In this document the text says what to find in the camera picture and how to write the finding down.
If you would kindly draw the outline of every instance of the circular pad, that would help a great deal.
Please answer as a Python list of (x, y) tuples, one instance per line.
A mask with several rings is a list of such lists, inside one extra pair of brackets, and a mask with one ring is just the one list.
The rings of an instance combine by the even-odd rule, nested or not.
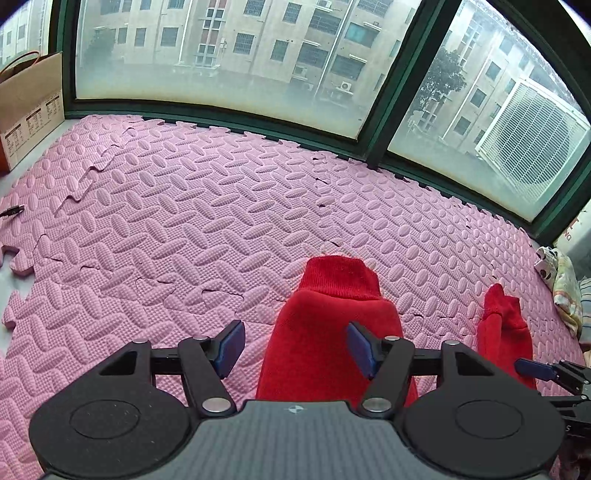
[(416, 454), (444, 471), (489, 479), (519, 478), (554, 459), (564, 422), (547, 400), (516, 382), (465, 379), (407, 410), (404, 431)]

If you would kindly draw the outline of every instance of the pink foam mat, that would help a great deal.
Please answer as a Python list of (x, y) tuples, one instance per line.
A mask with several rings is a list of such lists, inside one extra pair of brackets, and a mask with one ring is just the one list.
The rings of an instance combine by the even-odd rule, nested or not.
[[(537, 360), (583, 362), (533, 269), (525, 232), (459, 200), (363, 163), (288, 141), (136, 116), (90, 116), (15, 183), (0, 209), (13, 294), (0, 358), (0, 478), (41, 473), (28, 443), (35, 409), (133, 338), (173, 346), (234, 318), (246, 348), (225, 381), (252, 398), (275, 317), (308, 258), (342, 254), (376, 271), (422, 348), (475, 346), (484, 292), (520, 298)], [(178, 379), (159, 386), (182, 397)], [(418, 380), (420, 393), (433, 387)], [(544, 394), (556, 386), (539, 383)]]

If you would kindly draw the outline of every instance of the red cloth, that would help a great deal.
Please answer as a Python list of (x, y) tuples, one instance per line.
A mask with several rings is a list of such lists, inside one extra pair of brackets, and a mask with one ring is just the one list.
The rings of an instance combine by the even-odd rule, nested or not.
[(519, 299), (505, 295), (501, 284), (488, 289), (484, 298), (484, 315), (477, 328), (478, 353), (501, 370), (535, 389), (535, 379), (515, 371), (519, 358), (532, 360), (530, 331), (521, 318)]
[[(357, 406), (369, 385), (346, 344), (351, 321), (377, 337), (402, 337), (396, 307), (382, 298), (377, 275), (361, 260), (308, 260), (298, 290), (281, 309), (271, 335), (257, 400), (348, 400)], [(417, 398), (412, 380), (407, 404)]]

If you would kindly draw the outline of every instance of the metal bolt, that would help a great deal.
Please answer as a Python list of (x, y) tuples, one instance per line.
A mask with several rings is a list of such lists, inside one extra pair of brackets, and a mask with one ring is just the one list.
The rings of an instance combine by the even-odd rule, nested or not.
[(368, 398), (363, 401), (362, 405), (367, 411), (373, 413), (383, 413), (392, 408), (390, 401), (382, 397)]
[(205, 400), (202, 404), (203, 409), (211, 413), (221, 413), (228, 410), (232, 404), (229, 400), (222, 397), (212, 397)]

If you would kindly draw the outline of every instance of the white air conditioner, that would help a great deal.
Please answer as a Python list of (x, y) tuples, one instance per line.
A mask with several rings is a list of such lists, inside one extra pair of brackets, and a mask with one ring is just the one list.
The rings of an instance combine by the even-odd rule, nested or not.
[(585, 116), (558, 95), (520, 79), (476, 151), (519, 196), (545, 203), (589, 144), (590, 129)]

